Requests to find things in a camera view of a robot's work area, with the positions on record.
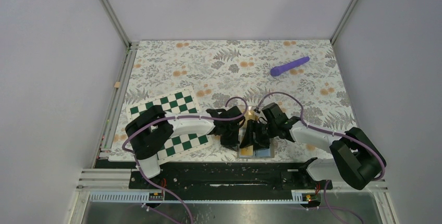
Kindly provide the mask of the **grey card holder wallet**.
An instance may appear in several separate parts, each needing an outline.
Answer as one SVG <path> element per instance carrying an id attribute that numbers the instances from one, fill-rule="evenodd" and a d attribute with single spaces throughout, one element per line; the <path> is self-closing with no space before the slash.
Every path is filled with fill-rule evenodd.
<path id="1" fill-rule="evenodd" d="M 263 148 L 263 149 L 259 149 L 256 150 L 253 146 L 253 150 L 254 150 L 254 155 L 251 157 L 241 157 L 239 155 L 240 153 L 240 148 L 238 148 L 237 150 L 237 158 L 240 159 L 267 159 L 267 158 L 274 158 L 275 157 L 275 145 L 272 141 L 272 139 L 267 138 L 266 141 L 269 144 L 268 148 Z"/>

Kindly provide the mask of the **gold VIP card stack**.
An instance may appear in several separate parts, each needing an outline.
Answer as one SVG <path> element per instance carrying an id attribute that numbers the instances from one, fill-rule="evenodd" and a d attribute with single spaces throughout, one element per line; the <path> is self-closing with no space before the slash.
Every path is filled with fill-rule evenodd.
<path id="1" fill-rule="evenodd" d="M 248 120 L 253 120 L 253 121 L 258 121 L 260 117 L 260 114 L 255 112 L 254 110 L 248 110 L 245 114 L 245 119 Z"/>

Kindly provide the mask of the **clear acrylic card box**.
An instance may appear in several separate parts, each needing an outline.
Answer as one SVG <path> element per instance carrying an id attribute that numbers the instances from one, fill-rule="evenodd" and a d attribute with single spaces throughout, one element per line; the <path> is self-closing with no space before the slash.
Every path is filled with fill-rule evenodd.
<path id="1" fill-rule="evenodd" d="M 258 121 L 260 117 L 263 117 L 263 114 L 261 112 L 257 112 L 255 111 L 256 106 L 247 106 L 245 107 L 244 105 L 238 105 L 238 108 L 240 109 L 241 112 L 245 111 L 245 120 L 254 120 L 254 121 Z"/>

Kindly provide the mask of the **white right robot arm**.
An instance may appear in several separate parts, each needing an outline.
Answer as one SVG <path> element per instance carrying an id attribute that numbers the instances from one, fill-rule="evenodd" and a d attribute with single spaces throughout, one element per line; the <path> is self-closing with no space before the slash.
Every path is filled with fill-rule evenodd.
<path id="1" fill-rule="evenodd" d="M 299 117 L 288 117 L 276 103 L 260 111 L 264 121 L 248 120 L 240 148 L 255 151 L 270 147 L 272 138 L 304 143 L 329 154 L 329 159 L 315 159 L 300 172 L 300 184 L 311 189 L 322 180 L 343 181 L 356 190 L 381 174 L 386 161 L 366 134 L 353 127 L 344 134 L 305 125 Z"/>

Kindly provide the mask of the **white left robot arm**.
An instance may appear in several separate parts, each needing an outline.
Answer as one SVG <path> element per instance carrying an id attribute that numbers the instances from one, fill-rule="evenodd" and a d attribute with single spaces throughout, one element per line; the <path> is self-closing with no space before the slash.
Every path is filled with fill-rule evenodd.
<path id="1" fill-rule="evenodd" d="M 160 105 L 150 107 L 125 127 L 127 142 L 132 147 L 142 182 L 149 188 L 160 185 L 162 175 L 157 153 L 167 140 L 198 134 L 217 135 L 237 142 L 244 115 L 237 106 L 192 114 L 171 113 L 164 111 Z"/>

